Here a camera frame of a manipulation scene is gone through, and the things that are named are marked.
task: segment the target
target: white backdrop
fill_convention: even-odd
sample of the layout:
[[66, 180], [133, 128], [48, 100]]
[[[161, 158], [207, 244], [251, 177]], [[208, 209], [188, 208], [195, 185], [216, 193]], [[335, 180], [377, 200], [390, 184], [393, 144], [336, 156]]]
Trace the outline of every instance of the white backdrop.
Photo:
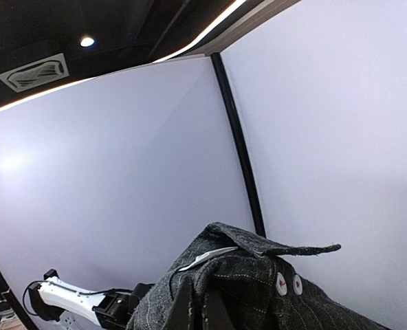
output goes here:
[[341, 243], [290, 261], [407, 329], [407, 1], [302, 0], [223, 59], [268, 235]]
[[210, 59], [0, 113], [0, 269], [17, 298], [52, 267], [87, 289], [155, 282], [213, 221], [253, 230]]

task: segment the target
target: black cable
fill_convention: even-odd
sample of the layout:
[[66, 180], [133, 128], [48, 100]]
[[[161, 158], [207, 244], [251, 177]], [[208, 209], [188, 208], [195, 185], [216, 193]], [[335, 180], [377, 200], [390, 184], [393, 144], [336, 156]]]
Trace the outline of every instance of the black cable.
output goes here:
[[116, 292], [131, 294], [133, 292], [133, 290], [129, 290], [129, 289], [109, 289], [109, 290], [95, 291], [95, 292], [78, 292], [78, 294], [80, 296], [94, 296], [96, 294], [114, 294]]
[[47, 282], [46, 280], [33, 280], [30, 284], [27, 285], [25, 291], [23, 292], [22, 295], [22, 304], [23, 304], [23, 308], [26, 310], [26, 312], [32, 316], [39, 316], [37, 314], [31, 313], [30, 311], [28, 311], [28, 308], [26, 308], [26, 304], [25, 304], [25, 296], [26, 296], [26, 292], [28, 291], [28, 287], [30, 287], [30, 285], [33, 285], [34, 283], [43, 283], [43, 282]]
[[252, 213], [252, 220], [256, 233], [259, 236], [266, 238], [265, 224], [263, 222], [263, 215], [260, 207], [259, 193], [257, 192], [257, 185], [254, 180], [254, 171], [252, 170], [250, 156], [248, 155], [248, 146], [246, 145], [245, 136], [243, 134], [242, 126], [237, 112], [236, 103], [230, 81], [226, 74], [225, 67], [220, 53], [211, 55], [212, 65], [216, 73], [217, 82], [219, 83], [220, 92], [222, 94], [223, 103], [225, 104], [226, 113], [230, 122], [234, 144], [236, 146], [237, 155], [239, 156], [240, 166], [243, 173], [243, 181], [245, 182], [247, 198], [250, 202]]

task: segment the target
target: air vent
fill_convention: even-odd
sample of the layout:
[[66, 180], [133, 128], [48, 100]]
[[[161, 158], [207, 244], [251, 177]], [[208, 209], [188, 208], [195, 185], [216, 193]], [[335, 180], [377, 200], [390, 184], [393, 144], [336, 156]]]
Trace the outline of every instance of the air vent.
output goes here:
[[0, 74], [0, 80], [19, 93], [68, 75], [65, 57], [62, 53]]

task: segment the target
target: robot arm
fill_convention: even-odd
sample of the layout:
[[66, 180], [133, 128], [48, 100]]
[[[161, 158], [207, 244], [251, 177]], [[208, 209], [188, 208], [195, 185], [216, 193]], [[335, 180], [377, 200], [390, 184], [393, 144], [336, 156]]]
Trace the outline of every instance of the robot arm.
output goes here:
[[131, 290], [93, 292], [63, 282], [51, 269], [44, 280], [27, 287], [37, 316], [67, 330], [81, 330], [74, 314], [103, 329], [125, 329], [127, 322], [152, 285], [138, 284]]

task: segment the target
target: gray jacket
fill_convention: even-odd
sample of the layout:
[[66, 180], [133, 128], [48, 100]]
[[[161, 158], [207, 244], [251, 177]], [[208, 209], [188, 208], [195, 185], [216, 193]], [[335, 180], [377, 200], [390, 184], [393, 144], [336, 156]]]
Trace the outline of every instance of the gray jacket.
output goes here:
[[[196, 263], [197, 256], [221, 248]], [[217, 288], [235, 329], [387, 329], [332, 301], [318, 286], [297, 275], [279, 256], [309, 256], [339, 250], [290, 247], [223, 223], [210, 224], [141, 300], [127, 329], [162, 329], [185, 276], [195, 295]]]

